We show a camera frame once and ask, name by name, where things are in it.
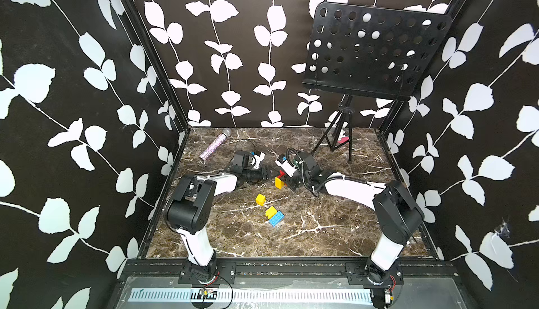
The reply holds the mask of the tall yellow lego brick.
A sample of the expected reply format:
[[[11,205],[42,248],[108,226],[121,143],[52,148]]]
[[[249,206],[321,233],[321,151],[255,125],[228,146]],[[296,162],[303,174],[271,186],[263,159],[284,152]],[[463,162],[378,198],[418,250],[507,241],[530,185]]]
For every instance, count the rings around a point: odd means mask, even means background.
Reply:
[[[275,186],[281,190],[284,186],[285,186],[285,183],[278,177],[275,178]]]

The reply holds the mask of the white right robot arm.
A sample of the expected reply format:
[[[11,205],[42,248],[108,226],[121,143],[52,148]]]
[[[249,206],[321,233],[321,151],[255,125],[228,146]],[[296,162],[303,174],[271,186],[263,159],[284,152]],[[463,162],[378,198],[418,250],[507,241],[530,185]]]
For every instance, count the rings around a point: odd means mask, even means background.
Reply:
[[[365,270],[379,280],[394,267],[425,215],[408,189],[399,181],[372,183],[329,170],[283,169],[290,187],[303,185],[311,193],[346,198],[373,209],[382,235]]]

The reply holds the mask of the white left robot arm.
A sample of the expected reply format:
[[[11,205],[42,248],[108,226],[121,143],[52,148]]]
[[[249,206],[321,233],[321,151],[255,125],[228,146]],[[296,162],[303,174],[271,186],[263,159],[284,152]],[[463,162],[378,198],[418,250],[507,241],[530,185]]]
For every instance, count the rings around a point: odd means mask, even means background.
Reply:
[[[166,202],[164,217],[168,227],[182,237],[188,261],[208,269],[216,260],[206,224],[217,195],[235,191],[245,183],[265,182],[278,174],[278,171],[264,165],[256,170],[243,169],[240,173],[224,171],[210,176],[182,176]]]

